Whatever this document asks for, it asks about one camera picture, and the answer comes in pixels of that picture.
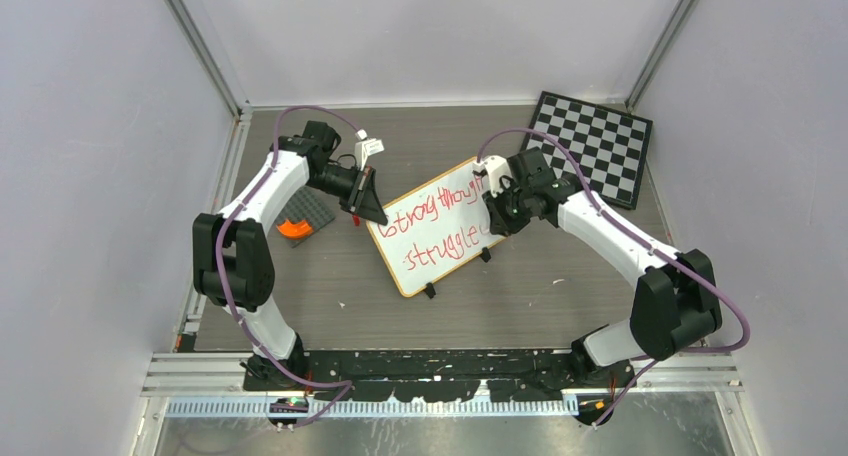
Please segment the white whiteboard orange frame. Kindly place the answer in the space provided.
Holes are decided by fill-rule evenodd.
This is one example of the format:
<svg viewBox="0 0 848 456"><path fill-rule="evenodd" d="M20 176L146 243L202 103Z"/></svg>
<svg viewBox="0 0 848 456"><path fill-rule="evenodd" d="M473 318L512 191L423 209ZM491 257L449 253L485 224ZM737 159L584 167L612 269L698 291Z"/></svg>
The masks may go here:
<svg viewBox="0 0 848 456"><path fill-rule="evenodd" d="M388 223L367 229L399 293L435 294L435 283L504 240L490 232L473 157L385 206Z"/></svg>

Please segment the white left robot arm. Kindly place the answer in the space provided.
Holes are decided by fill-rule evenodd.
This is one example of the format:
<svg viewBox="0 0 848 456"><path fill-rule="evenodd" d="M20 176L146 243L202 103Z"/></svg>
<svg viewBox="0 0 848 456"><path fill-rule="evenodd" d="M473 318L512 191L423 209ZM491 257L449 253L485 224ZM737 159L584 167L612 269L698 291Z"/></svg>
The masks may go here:
<svg viewBox="0 0 848 456"><path fill-rule="evenodd" d="M218 212L199 214L192 225L194 289L231 315L252 345L259 373L268 372L284 390L305 381L308 363L301 337L272 296L276 272L268 236L286 204L306 187L336 197L351 215L387 223L376 170L368 163L384 143L363 129L355 136L349 167L334 159L341 137L325 122L309 121L301 134L278 137L244 190Z"/></svg>

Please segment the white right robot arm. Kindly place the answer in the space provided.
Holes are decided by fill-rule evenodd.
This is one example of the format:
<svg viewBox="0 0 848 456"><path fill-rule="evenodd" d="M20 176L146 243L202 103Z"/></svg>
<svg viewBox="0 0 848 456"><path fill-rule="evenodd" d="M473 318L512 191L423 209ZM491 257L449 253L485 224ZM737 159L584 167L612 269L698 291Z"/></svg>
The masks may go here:
<svg viewBox="0 0 848 456"><path fill-rule="evenodd" d="M472 171L483 184L492 234L512 236L544 220L588 245L633 288L627 319L572 342L566 361L580 384L598 385L625 360L664 361L721 328L713 267L703 252L682 253L619 218L576 175L557 175L540 149L488 156Z"/></svg>

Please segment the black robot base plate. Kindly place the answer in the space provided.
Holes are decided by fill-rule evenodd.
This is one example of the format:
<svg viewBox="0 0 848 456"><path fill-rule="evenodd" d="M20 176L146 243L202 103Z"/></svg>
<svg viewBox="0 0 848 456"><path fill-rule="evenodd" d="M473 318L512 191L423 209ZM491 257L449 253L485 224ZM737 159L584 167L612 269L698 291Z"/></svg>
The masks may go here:
<svg viewBox="0 0 848 456"><path fill-rule="evenodd" d="M554 401L566 389L606 396L634 377L626 361L583 370L569 352L554 349L313 350L296 360L302 385L252 355L241 361L246 391L301 391L318 401L467 402L487 389L493 402Z"/></svg>

